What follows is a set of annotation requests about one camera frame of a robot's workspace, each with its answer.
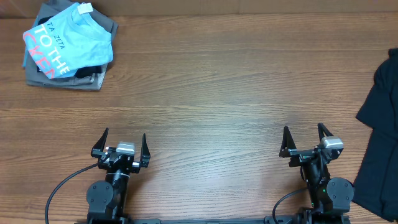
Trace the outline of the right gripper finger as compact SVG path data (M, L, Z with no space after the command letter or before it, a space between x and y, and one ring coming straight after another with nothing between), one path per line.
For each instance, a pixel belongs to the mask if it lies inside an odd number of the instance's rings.
M333 134L326 128L326 126L323 123L318 123L317 127L318 127L319 140L322 140L324 137L333 136Z
M284 131L283 131L283 138L282 138L282 145L280 150L288 150L288 149L296 149L296 145L294 143L293 137L290 133L289 127L284 126Z

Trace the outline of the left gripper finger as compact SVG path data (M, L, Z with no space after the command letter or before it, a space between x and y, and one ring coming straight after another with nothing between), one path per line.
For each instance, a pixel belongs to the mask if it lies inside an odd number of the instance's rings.
M108 133L109 133L109 128L106 128L104 130L102 136L99 138L99 140L93 146L92 151L103 151L104 150Z
M147 145L146 134L143 134L142 136L141 159L150 159L150 151Z

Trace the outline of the black t-shirt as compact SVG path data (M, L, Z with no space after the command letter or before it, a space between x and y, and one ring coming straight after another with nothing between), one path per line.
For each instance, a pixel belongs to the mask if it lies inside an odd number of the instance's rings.
M353 202L397 221L397 49L377 68L374 84L356 118L372 133L354 181Z

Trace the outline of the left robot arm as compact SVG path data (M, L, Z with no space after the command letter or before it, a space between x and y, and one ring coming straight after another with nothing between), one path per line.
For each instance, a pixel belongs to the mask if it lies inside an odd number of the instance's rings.
M106 147L109 129L92 147L91 156L97 158L96 167L105 170L104 180L91 184L86 192L89 209L87 223L133 223L124 212L131 174L138 174L149 166L150 152L146 135L142 136L141 154L134 160L136 147L131 142L120 142L116 147Z

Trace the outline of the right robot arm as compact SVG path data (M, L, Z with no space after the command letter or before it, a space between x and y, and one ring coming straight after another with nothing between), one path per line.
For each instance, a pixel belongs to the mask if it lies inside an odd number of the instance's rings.
M354 197L354 186L347 179L332 178L327 165L339 158L344 149L343 141L333 135L323 123L318 123L318 137L320 142L313 148L299 151L294 143L288 126L284 127L279 156L289 158L290 167L299 167L300 175L306 183L304 189L299 189L283 196L274 205L272 219L279 223L276 208L286 198L307 191L310 196L311 207L302 207L295 215L284 218L284 223L298 224L345 224L349 217L350 203Z

